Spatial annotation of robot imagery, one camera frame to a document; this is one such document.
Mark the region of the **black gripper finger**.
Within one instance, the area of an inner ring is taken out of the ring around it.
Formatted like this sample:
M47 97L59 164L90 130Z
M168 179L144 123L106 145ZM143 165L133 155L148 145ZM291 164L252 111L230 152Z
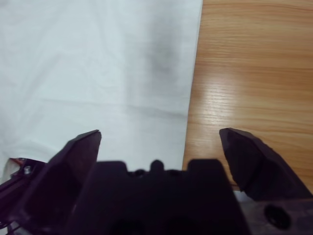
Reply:
M219 131L233 180L253 200L312 198L293 169L272 148L249 132L224 128Z
M97 161L100 142L99 130L68 141L31 183L22 201L22 218L34 222L67 220Z

